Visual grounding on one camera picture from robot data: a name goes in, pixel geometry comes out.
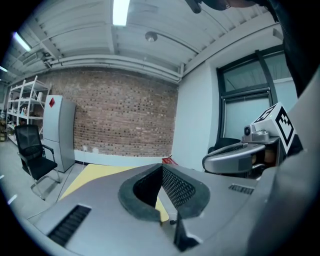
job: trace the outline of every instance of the metal shelving unit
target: metal shelving unit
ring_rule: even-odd
[[[22,85],[12,86],[10,89],[10,95],[13,93],[19,94],[19,99],[10,99],[7,103],[7,119],[6,119],[6,129],[7,129],[7,137],[12,140],[15,144],[17,144],[15,135],[9,135],[8,131],[10,129],[14,130],[15,126],[13,124],[9,124],[9,116],[13,116],[16,118],[16,124],[19,125],[19,119],[26,120],[27,124],[32,124],[33,120],[43,120],[43,116],[31,116],[30,113],[34,110],[35,105],[40,105],[43,109],[45,109],[45,102],[40,101],[38,98],[38,93],[43,92],[46,96],[49,95],[51,90],[51,85],[46,85],[43,82],[38,80],[38,76],[35,77],[33,81],[26,82],[23,81]],[[13,112],[9,109],[10,104],[17,104],[17,112]],[[27,105],[26,114],[21,114],[22,106]]]

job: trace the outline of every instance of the black chair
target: black chair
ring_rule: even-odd
[[[33,188],[36,187],[40,193],[40,198],[45,200],[37,184],[45,178],[49,178],[57,183],[61,182],[57,170],[58,180],[46,175],[58,166],[55,161],[54,150],[51,147],[42,145],[37,125],[17,125],[14,127],[14,133],[19,149],[17,154],[21,158],[22,168],[32,177],[34,182],[31,190],[34,192]],[[51,151],[53,161],[42,157],[43,147]]]
[[[208,154],[215,150],[219,150],[223,147],[230,146],[239,142],[241,142],[241,140],[237,138],[219,138],[215,145],[208,149]]]

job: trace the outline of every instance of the black office chair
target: black office chair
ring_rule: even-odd
[[[54,150],[46,145],[42,145],[37,125],[18,125],[14,127],[14,133],[19,149],[17,154],[21,158],[22,168],[33,178],[34,184],[31,186],[31,190],[34,192],[33,188],[36,187],[40,193],[40,198],[45,200],[37,184],[45,178],[49,178],[57,183],[61,182],[57,170],[58,180],[46,175],[58,166],[55,161]],[[42,157],[43,147],[51,151],[53,161]]]

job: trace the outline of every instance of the brick wall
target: brick wall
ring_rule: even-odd
[[[133,156],[169,156],[176,85],[113,69],[61,69],[39,76],[52,93],[76,103],[74,149]]]

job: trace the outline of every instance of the ceiling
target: ceiling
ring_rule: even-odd
[[[12,40],[1,64],[8,72],[0,71],[0,79],[10,84],[50,69],[99,66],[178,83],[215,47],[236,41],[236,34],[274,24],[257,5],[225,11],[201,6],[194,14],[185,0],[131,0],[127,26],[119,27],[112,25],[113,0],[44,1],[18,31],[31,51]],[[149,42],[149,31],[165,37]]]

